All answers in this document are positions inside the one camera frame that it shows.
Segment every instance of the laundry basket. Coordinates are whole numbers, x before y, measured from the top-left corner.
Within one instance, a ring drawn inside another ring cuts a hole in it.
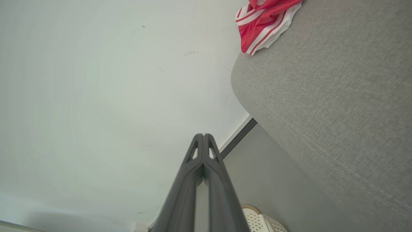
[[[250,232],[288,232],[282,224],[264,215],[253,205],[243,204],[242,210],[248,221]]]

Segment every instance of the red and white cloth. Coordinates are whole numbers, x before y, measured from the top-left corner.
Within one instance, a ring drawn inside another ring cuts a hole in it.
[[[269,48],[285,32],[302,0],[249,0],[235,17],[241,38],[242,52],[253,55]]]

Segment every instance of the sofa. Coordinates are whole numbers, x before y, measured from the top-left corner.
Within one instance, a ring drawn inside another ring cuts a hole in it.
[[[412,231],[411,9],[304,0],[270,48],[232,70],[242,106],[370,231]]]

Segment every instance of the baseboard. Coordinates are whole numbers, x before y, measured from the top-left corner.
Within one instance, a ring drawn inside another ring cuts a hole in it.
[[[224,159],[234,147],[245,137],[249,131],[255,127],[257,122],[253,117],[248,114],[245,118],[239,123],[239,125],[229,134],[229,136],[220,144],[219,152],[221,157]],[[153,228],[157,221],[157,218],[149,225],[149,231]]]

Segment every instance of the gray floor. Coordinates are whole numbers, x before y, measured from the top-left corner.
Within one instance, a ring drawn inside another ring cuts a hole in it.
[[[361,231],[257,124],[225,158],[241,203],[258,207],[289,232]],[[197,190],[196,232],[207,231],[207,186]]]

